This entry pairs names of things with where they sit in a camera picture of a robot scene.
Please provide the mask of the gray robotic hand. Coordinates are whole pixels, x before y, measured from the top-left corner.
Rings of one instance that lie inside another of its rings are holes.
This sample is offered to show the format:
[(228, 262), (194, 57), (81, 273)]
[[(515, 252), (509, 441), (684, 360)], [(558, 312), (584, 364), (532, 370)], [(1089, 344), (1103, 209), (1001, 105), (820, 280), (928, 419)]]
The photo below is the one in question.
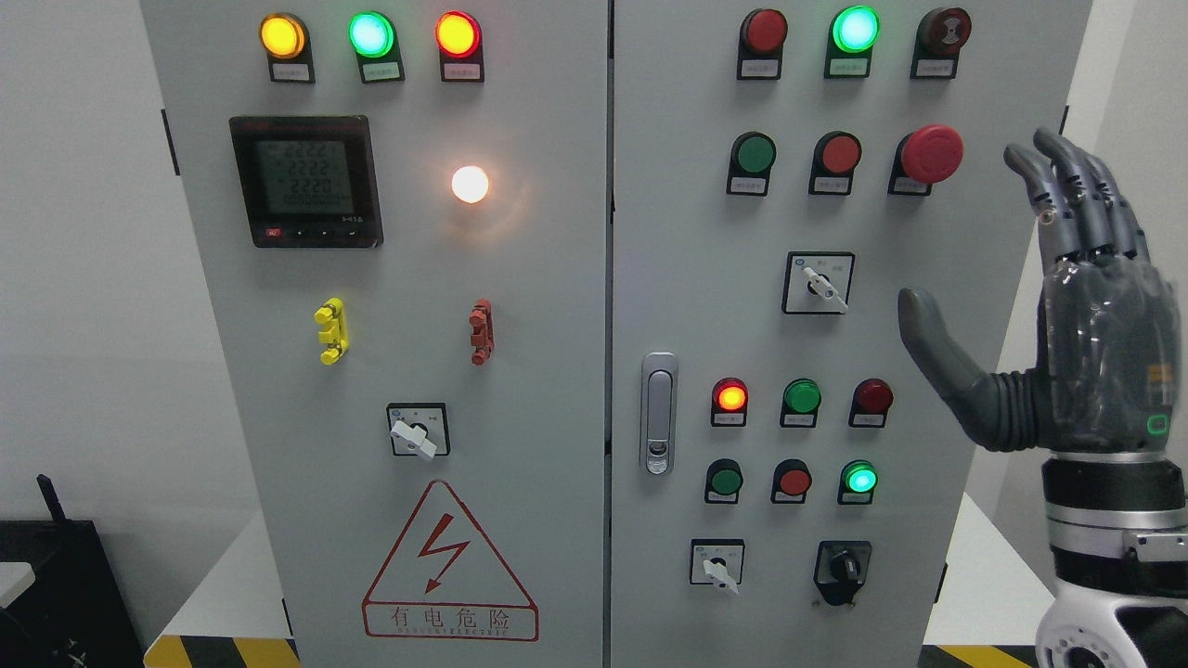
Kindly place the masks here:
[(1163, 450), (1180, 387), (1181, 320), (1127, 198), (1100, 158), (1048, 128), (1007, 166), (1036, 214), (1043, 286), (1037, 361), (991, 373), (923, 290), (897, 297), (902, 342), (973, 443), (1113, 454)]

